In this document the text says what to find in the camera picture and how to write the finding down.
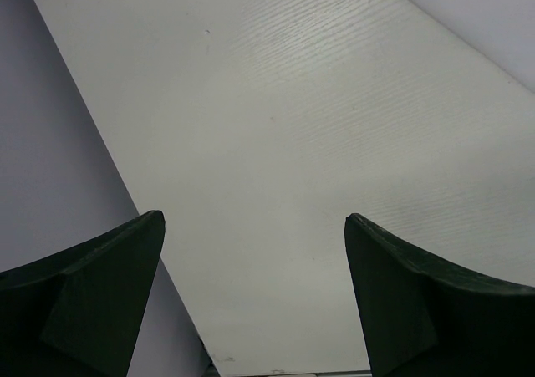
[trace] gray wall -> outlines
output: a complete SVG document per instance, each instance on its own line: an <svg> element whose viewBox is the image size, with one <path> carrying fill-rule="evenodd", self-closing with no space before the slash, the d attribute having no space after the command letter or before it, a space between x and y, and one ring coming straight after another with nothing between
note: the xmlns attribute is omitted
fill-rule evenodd
<svg viewBox="0 0 535 377"><path fill-rule="evenodd" d="M137 215L33 0L0 0L0 271ZM198 377L208 358L160 264L130 377Z"/></svg>

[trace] ridged surface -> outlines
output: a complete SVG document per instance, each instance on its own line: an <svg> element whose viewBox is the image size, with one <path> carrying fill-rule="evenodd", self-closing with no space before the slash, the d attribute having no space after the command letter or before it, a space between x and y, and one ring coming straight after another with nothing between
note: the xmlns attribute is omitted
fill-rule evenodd
<svg viewBox="0 0 535 377"><path fill-rule="evenodd" d="M535 284L535 99L408 1L36 1L222 375L369 369L351 212Z"/></svg>

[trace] white panel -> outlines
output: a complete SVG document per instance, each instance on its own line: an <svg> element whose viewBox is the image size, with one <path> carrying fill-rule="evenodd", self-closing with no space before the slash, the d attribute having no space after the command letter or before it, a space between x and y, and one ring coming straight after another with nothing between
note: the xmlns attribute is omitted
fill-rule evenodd
<svg viewBox="0 0 535 377"><path fill-rule="evenodd" d="M535 92L535 0L411 0Z"/></svg>
<svg viewBox="0 0 535 377"><path fill-rule="evenodd" d="M535 99L408 1L37 3L224 375L369 368L352 211L535 284Z"/></svg>

